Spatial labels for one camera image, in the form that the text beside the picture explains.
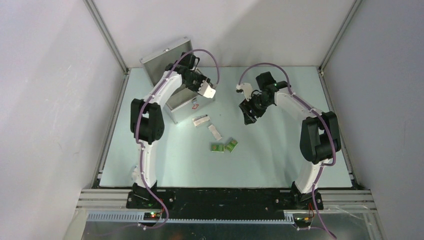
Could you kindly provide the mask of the silver metal case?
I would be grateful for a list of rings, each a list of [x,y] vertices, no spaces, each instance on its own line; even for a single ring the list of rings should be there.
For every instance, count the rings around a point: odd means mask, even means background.
[[[185,70],[203,74],[197,68],[199,61],[200,58],[195,56],[188,37],[142,57],[140,63],[153,85],[153,90],[144,100],[150,99],[160,105],[175,124],[212,103],[215,97],[203,97],[184,84]]]

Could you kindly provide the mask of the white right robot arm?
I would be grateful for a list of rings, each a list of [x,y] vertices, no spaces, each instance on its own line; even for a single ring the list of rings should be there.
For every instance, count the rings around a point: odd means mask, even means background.
[[[297,191],[291,194],[290,201],[295,208],[304,209],[311,202],[309,193],[317,189],[320,168],[334,164],[334,156],[341,149],[337,116],[313,107],[292,91],[287,81],[275,81],[269,71],[258,75],[256,82],[259,90],[249,83],[236,86],[236,92],[244,95],[239,108],[245,125],[255,123],[270,106],[281,108],[301,123],[299,148],[307,162],[294,181]]]

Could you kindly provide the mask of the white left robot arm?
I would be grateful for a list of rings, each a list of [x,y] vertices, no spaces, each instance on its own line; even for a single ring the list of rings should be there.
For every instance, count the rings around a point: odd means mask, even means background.
[[[197,70],[193,51],[184,52],[175,62],[166,66],[161,79],[143,99],[133,99],[130,105],[130,130],[140,145],[140,160],[136,168],[132,192],[145,208],[153,208],[158,194],[156,185],[156,148],[163,136],[165,123],[162,110],[173,93],[185,86],[204,98],[212,99],[216,90],[210,78]]]

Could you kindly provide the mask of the small white bottle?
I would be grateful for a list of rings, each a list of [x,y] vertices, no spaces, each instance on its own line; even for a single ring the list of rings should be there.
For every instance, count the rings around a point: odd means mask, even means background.
[[[132,178],[137,178],[138,173],[139,173],[139,169],[135,167],[131,173]]]

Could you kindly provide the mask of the green small box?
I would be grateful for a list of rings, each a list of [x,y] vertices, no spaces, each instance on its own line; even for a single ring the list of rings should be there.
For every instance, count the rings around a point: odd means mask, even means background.
[[[229,151],[230,153],[232,153],[234,151],[234,149],[236,148],[236,146],[238,145],[238,141],[234,138],[231,138],[227,144],[225,145],[225,149],[227,151]]]

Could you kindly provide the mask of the green sachet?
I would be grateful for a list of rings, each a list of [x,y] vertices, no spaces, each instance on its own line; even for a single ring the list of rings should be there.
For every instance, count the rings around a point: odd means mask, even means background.
[[[225,145],[223,143],[211,143],[210,151],[213,153],[224,153]]]

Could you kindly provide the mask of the white bandage roll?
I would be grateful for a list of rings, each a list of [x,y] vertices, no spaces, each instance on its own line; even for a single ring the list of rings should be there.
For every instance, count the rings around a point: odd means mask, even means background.
[[[212,135],[213,135],[213,137],[217,140],[217,141],[220,141],[223,137],[222,137],[222,135],[218,132],[218,130],[216,129],[216,127],[213,125],[213,124],[211,124],[209,127],[208,127],[208,130],[212,133]]]

